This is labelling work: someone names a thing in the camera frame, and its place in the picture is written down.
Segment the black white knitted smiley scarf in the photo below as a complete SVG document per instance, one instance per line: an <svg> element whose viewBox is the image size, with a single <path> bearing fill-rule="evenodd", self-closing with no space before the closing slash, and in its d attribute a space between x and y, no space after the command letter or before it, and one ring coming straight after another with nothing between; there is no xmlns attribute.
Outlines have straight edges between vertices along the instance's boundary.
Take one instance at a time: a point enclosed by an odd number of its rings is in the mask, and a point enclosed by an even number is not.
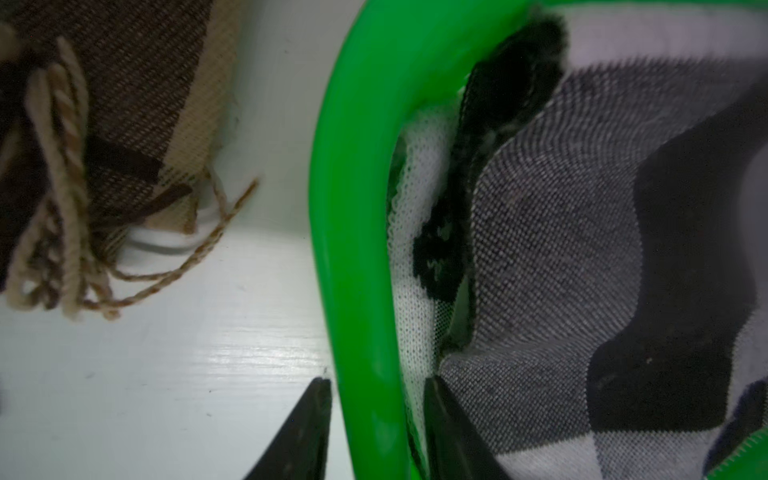
<svg viewBox="0 0 768 480"><path fill-rule="evenodd" d="M416 465L428 466L423 388L437 369L470 263L472 182L480 166L547 103L563 75L562 17L538 12L446 100L399 134L387 193L387 247L406 410Z"/></svg>

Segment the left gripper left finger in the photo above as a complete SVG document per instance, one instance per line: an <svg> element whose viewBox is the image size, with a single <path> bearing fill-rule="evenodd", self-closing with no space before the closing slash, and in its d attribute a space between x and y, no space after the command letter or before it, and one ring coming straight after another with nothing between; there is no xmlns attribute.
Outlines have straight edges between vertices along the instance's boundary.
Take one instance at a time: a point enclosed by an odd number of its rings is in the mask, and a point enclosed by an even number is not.
<svg viewBox="0 0 768 480"><path fill-rule="evenodd" d="M316 377L245 480L323 480L332 415L332 382Z"/></svg>

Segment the green plastic basket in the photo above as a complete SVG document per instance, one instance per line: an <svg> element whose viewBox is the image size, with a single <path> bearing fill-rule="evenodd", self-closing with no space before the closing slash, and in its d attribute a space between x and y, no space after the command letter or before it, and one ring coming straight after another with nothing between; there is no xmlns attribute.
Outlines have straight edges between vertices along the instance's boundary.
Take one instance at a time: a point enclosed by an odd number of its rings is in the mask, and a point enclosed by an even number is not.
<svg viewBox="0 0 768 480"><path fill-rule="evenodd" d="M341 47L309 177L316 271L354 474L417 479L387 253L392 153L412 112L456 94L529 1L369 1Z"/></svg>

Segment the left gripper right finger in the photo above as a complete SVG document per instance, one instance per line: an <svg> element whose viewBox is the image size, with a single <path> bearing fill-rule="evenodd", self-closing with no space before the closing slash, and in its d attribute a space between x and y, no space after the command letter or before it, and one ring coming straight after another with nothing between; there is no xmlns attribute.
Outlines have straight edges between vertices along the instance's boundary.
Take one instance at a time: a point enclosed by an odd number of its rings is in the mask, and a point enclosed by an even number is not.
<svg viewBox="0 0 768 480"><path fill-rule="evenodd" d="M431 479L509 479L441 377L425 381L424 400Z"/></svg>

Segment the grey black checkered scarf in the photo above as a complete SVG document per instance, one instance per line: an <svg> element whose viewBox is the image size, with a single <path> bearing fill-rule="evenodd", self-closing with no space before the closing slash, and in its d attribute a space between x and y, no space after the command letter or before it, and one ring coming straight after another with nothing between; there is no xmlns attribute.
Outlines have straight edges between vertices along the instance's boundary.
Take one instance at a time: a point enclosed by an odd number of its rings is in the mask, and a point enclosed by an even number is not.
<svg viewBox="0 0 768 480"><path fill-rule="evenodd" d="M767 12L538 13L468 84L441 361L511 479L701 479L762 422Z"/></svg>

